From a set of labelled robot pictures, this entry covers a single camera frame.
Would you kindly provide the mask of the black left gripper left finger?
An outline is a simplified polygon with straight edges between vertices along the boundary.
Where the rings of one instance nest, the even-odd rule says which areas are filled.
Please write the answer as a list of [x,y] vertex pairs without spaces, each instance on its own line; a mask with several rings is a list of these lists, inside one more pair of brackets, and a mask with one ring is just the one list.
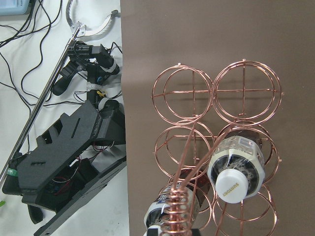
[[161,230],[158,228],[148,229],[146,232],[146,236],[160,236]]

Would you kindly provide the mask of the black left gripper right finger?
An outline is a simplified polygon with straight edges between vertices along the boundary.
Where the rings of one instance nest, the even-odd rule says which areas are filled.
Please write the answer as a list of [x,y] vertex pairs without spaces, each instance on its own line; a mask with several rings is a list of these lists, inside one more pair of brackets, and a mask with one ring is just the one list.
[[200,236],[200,230],[199,229],[191,229],[191,235],[192,236]]

